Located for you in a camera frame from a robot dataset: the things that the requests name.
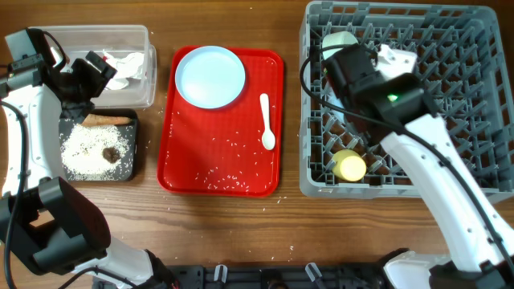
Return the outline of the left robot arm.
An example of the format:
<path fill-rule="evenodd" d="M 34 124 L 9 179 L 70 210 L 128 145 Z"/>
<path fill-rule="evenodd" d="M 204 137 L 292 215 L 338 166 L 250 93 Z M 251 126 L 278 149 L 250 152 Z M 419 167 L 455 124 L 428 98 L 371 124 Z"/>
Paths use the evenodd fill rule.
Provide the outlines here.
<path fill-rule="evenodd" d="M 178 288 L 179 279 L 148 250 L 111 236 L 101 211 L 72 187 L 63 170 L 59 121 L 84 120 L 116 70 L 95 52 L 56 60 L 56 39 L 27 28 L 6 37 L 12 62 L 1 79 L 8 124 L 8 172 L 1 192 L 4 275 L 10 260 L 35 275 L 64 275 L 69 283 L 92 275 L 98 287 Z"/>

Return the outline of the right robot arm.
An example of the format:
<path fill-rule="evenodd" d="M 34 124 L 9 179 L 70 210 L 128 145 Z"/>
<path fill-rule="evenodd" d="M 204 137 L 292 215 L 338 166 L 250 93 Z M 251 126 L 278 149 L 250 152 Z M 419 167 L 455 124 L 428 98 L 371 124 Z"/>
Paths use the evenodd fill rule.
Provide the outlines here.
<path fill-rule="evenodd" d="M 466 168 L 413 61 L 333 44 L 323 67 L 339 111 L 403 169 L 437 222 L 448 254 L 403 252 L 384 265 L 396 288 L 510 288 L 513 230 Z"/>

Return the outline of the white napkin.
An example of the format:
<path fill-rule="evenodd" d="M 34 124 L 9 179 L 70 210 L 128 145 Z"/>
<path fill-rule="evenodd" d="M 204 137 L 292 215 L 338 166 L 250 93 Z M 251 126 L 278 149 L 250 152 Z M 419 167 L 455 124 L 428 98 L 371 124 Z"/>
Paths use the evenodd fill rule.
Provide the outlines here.
<path fill-rule="evenodd" d="M 109 80 L 106 88 L 116 91 L 125 89 L 130 79 L 141 80 L 143 76 L 143 64 L 145 55 L 141 52 L 133 52 L 124 58 L 117 58 L 103 50 L 104 61 L 116 69 L 116 74 Z"/>

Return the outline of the light blue plate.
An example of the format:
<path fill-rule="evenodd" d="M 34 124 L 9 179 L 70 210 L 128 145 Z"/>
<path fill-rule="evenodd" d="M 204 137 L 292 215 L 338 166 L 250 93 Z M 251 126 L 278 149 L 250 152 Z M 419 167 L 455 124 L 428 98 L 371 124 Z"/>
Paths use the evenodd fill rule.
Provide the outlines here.
<path fill-rule="evenodd" d="M 246 71 L 232 51 L 204 46 L 188 52 L 179 62 L 175 86 L 183 100 L 203 109 L 217 109 L 234 102 L 244 89 Z"/>

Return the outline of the brown carrot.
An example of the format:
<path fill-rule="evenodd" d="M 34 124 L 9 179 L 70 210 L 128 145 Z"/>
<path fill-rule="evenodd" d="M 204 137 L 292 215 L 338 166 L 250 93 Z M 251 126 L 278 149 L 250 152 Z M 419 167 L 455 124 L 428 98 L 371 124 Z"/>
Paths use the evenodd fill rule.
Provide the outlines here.
<path fill-rule="evenodd" d="M 105 125 L 126 125 L 130 124 L 132 119 L 126 116 L 101 116 L 89 114 L 81 123 L 84 127 L 95 127 Z"/>

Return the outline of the yellow cup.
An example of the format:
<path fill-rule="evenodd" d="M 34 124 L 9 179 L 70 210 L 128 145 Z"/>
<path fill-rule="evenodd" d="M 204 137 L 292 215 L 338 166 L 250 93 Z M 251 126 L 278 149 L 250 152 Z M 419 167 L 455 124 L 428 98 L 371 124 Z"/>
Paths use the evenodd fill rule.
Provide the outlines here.
<path fill-rule="evenodd" d="M 332 156 L 335 165 L 332 173 L 344 181 L 360 181 L 366 174 L 364 159 L 350 149 L 343 149 Z"/>

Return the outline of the white plastic spoon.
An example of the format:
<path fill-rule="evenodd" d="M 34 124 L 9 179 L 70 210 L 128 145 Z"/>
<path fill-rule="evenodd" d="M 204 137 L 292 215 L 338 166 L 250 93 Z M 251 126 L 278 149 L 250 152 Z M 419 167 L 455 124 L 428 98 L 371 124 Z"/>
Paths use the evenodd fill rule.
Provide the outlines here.
<path fill-rule="evenodd" d="M 259 96 L 259 102 L 260 102 L 262 118 L 263 118 L 263 126 L 264 126 L 261 141 L 262 141 L 263 147 L 266 150 L 272 150 L 275 147 L 275 135 L 271 130 L 270 104 L 269 104 L 268 94 L 262 93 Z"/>

